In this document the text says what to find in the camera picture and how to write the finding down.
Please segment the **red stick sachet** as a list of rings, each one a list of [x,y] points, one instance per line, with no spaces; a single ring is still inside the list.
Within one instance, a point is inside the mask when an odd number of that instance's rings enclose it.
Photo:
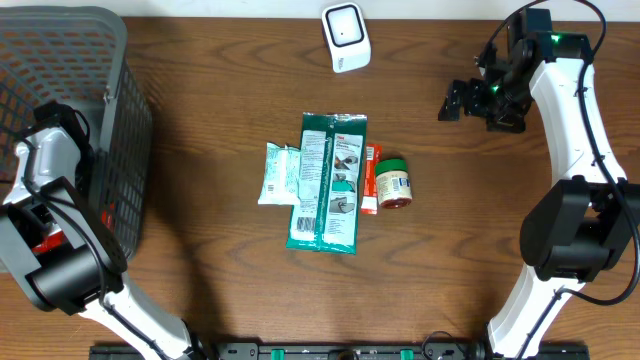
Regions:
[[[380,145],[368,144],[366,146],[365,178],[361,203],[361,212],[363,214],[376,215],[378,212],[375,167],[380,161],[380,155]]]

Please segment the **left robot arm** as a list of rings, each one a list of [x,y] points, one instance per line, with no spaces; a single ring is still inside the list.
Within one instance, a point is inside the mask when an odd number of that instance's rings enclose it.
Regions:
[[[94,151],[78,110],[48,102],[7,133],[18,159],[1,205],[1,260],[30,302],[93,320],[146,359],[206,359],[186,323],[129,277],[114,234],[89,207]]]

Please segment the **green lid seasoning jar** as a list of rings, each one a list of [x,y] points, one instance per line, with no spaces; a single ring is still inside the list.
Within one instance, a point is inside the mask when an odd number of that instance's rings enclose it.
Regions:
[[[393,158],[379,162],[375,166],[378,205],[385,209],[408,206],[412,200],[412,190],[408,166],[404,159]]]

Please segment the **red snack packet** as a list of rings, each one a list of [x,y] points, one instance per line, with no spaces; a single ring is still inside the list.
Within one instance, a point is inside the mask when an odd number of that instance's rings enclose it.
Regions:
[[[78,209],[69,213],[62,209],[51,212],[50,208],[40,204],[27,209],[26,215],[36,227],[36,239],[28,240],[36,255],[61,246],[77,248],[93,244],[98,248],[99,245],[108,247],[116,244],[113,233],[93,213],[82,213]]]

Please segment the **light green wipes pack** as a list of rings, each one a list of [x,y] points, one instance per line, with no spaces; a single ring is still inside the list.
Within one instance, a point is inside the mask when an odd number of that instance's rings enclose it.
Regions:
[[[299,205],[301,151],[287,145],[266,145],[265,171],[259,205]]]

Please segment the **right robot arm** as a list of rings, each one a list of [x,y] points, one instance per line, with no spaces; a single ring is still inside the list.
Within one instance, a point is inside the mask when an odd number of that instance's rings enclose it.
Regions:
[[[442,121],[479,117],[494,131],[521,133],[537,108],[551,159],[550,190],[524,218],[524,265],[485,337],[469,359],[536,359],[562,307],[584,299],[586,284],[639,244],[639,187],[609,144],[595,91],[596,47],[584,34],[511,29],[507,58],[488,43],[476,60],[479,78],[456,80]]]

